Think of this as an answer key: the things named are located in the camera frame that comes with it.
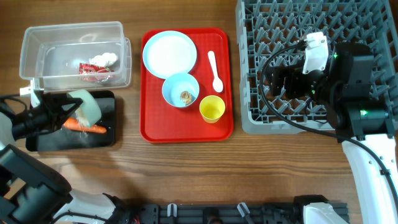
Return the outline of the green bowl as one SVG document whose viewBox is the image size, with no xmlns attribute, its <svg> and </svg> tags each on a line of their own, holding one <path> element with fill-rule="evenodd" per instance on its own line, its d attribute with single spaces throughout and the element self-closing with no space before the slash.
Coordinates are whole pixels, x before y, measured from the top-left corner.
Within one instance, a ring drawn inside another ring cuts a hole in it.
<svg viewBox="0 0 398 224">
<path fill-rule="evenodd" d="M 92 127 L 101 119 L 101 110 L 93 96 L 86 90 L 77 90 L 67 93 L 68 97 L 81 98 L 83 103 L 80 108 L 83 110 L 89 124 Z"/>
</svg>

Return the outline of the orange carrot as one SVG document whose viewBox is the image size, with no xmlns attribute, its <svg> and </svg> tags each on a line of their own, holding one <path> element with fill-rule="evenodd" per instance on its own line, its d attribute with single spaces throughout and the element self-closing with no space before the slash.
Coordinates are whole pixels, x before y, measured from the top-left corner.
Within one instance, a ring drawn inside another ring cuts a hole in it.
<svg viewBox="0 0 398 224">
<path fill-rule="evenodd" d="M 75 118 L 68 118 L 64 122 L 63 126 L 72 131 L 89 132 L 96 134 L 105 134 L 107 132 L 107 129 L 105 127 L 98 126 L 96 124 L 92 127 L 83 126 Z"/>
</svg>

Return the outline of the white rice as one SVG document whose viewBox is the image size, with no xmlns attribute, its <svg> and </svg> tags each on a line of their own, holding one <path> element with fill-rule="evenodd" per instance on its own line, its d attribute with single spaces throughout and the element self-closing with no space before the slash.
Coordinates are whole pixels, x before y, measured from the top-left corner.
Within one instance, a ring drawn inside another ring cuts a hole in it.
<svg viewBox="0 0 398 224">
<path fill-rule="evenodd" d="M 75 111 L 75 114 L 76 114 L 76 119 L 77 119 L 77 121 L 78 121 L 79 127 L 83 128 L 83 129 L 84 129 L 84 128 L 88 128 L 87 125 L 89 124 L 89 122 L 88 122 L 88 120 L 87 120 L 87 118 L 86 118 L 86 116 L 85 116 L 83 110 L 82 110 L 81 108 L 78 108 L 78 109 Z M 88 133 L 87 133 L 86 131 L 82 130 L 81 132 L 82 132 L 82 133 L 80 134 L 80 136 L 81 136 L 82 138 L 86 138 L 86 137 L 88 136 Z"/>
</svg>

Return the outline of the red snack wrapper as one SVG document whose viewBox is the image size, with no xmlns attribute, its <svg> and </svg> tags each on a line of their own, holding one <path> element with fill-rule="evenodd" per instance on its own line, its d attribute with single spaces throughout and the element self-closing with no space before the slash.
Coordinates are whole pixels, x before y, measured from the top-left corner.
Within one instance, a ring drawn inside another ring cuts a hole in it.
<svg viewBox="0 0 398 224">
<path fill-rule="evenodd" d="M 80 63 L 80 80 L 92 83 L 105 83 L 115 79 L 115 75 L 109 75 L 113 72 L 108 67 L 100 67 L 88 63 Z"/>
</svg>

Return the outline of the white tissue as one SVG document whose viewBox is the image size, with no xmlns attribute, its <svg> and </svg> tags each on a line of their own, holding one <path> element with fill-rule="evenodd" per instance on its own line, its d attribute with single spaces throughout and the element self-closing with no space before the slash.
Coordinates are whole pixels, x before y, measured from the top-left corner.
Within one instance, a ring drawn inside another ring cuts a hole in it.
<svg viewBox="0 0 398 224">
<path fill-rule="evenodd" d="M 89 59 L 89 64 L 99 67 L 110 67 L 118 61 L 119 57 L 115 53 L 106 52 Z"/>
</svg>

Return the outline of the yellow cup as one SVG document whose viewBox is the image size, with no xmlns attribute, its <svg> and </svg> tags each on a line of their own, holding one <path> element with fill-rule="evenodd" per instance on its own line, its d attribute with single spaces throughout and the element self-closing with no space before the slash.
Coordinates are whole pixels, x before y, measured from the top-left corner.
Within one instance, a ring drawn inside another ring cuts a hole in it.
<svg viewBox="0 0 398 224">
<path fill-rule="evenodd" d="M 219 96 L 209 95 L 201 100 L 199 110 L 207 123 L 216 123 L 223 116 L 226 105 Z"/>
</svg>

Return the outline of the light blue bowl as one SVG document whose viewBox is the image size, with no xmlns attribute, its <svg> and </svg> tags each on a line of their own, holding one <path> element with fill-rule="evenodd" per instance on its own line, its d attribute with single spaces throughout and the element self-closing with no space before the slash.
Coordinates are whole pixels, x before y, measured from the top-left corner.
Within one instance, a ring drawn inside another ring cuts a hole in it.
<svg viewBox="0 0 398 224">
<path fill-rule="evenodd" d="M 193 95 L 193 102 L 187 106 L 180 100 L 180 94 L 189 91 Z M 192 105 L 198 98 L 200 86 L 197 79 L 189 73 L 178 73 L 168 77 L 162 85 L 162 96 L 171 106 L 186 108 Z"/>
</svg>

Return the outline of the brown food scrap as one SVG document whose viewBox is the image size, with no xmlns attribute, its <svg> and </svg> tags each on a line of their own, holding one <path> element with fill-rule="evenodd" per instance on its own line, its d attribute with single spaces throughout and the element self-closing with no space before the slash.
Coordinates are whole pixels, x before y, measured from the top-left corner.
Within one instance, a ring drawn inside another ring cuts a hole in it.
<svg viewBox="0 0 398 224">
<path fill-rule="evenodd" d="M 193 102 L 193 95 L 189 91 L 183 91 L 180 94 L 180 100 L 187 106 Z"/>
</svg>

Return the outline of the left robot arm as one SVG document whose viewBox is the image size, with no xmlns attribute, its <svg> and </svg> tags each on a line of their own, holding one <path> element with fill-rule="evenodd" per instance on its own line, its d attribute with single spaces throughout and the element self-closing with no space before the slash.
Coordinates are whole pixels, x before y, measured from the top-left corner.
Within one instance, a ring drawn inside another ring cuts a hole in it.
<svg viewBox="0 0 398 224">
<path fill-rule="evenodd" d="M 58 131 L 73 113 L 95 124 L 101 110 L 86 90 L 63 94 L 33 92 L 37 106 L 16 114 L 1 97 L 1 221 L 4 223 L 132 223 L 119 198 L 72 189 L 57 171 L 16 146 L 18 139 Z"/>
</svg>

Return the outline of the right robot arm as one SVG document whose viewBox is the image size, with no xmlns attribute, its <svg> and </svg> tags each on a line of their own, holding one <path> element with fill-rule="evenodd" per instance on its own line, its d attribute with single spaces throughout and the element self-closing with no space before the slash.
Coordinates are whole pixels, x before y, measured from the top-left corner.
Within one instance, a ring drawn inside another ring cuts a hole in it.
<svg viewBox="0 0 398 224">
<path fill-rule="evenodd" d="M 305 60 L 262 69 L 259 91 L 310 97 L 326 109 L 330 137 L 342 146 L 353 173 L 363 222 L 397 222 L 397 159 L 392 113 L 370 94 L 374 56 L 364 44 L 340 42 L 332 53 L 319 42 L 292 45 Z"/>
</svg>

